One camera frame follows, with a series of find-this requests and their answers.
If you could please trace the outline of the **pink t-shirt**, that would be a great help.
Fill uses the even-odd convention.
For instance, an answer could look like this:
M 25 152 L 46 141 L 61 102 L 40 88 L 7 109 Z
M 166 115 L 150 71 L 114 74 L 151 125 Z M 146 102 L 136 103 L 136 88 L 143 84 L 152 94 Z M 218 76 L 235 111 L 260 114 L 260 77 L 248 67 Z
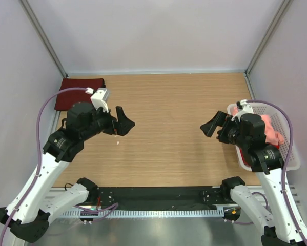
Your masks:
M 261 119 L 263 120 L 265 127 L 264 127 L 264 133 L 266 135 L 266 143 L 272 144 L 274 146 L 280 146 L 285 143 L 284 134 L 278 131 L 278 128 L 273 126 L 272 118 L 270 114 L 261 113 L 260 111 L 255 111 L 253 106 L 248 106 L 246 109 L 249 109 L 249 111 L 245 111 L 244 113 L 240 113 L 240 115 L 245 113 L 254 113 L 261 116 Z M 231 114 L 232 116 L 235 116 L 240 111 L 243 111 L 241 109 L 238 109 L 236 104 L 231 104 L 228 106 L 227 112 Z

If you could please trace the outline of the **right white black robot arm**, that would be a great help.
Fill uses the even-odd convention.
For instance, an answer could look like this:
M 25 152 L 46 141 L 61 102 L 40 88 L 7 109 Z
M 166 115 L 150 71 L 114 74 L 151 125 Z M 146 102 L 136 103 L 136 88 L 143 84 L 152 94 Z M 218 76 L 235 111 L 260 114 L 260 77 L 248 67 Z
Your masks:
M 249 191 L 244 181 L 232 177 L 222 181 L 220 197 L 236 202 L 261 234 L 262 245 L 307 245 L 307 226 L 288 194 L 289 185 L 281 178 L 285 170 L 279 149 L 266 143 L 265 124 L 260 115 L 244 113 L 239 119 L 218 111 L 200 126 L 205 136 L 217 132 L 219 142 L 242 149 L 244 159 L 258 177 L 269 203 L 266 209 Z

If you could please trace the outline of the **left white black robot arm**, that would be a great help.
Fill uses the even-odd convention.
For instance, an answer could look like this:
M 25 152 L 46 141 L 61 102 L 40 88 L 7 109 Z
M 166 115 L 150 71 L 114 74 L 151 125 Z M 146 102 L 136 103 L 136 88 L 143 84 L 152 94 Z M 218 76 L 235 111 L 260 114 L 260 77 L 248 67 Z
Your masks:
M 98 186 L 87 178 L 80 178 L 51 201 L 44 199 L 62 171 L 84 149 L 86 140 L 100 133 L 125 136 L 135 127 L 121 106 L 116 107 L 116 113 L 113 117 L 109 111 L 105 112 L 102 107 L 96 109 L 89 102 L 74 104 L 62 126 L 49 136 L 39 156 L 40 162 L 22 191 L 7 207 L 0 208 L 0 223 L 10 228 L 17 238 L 34 243 L 71 207 L 83 202 L 94 204 Z

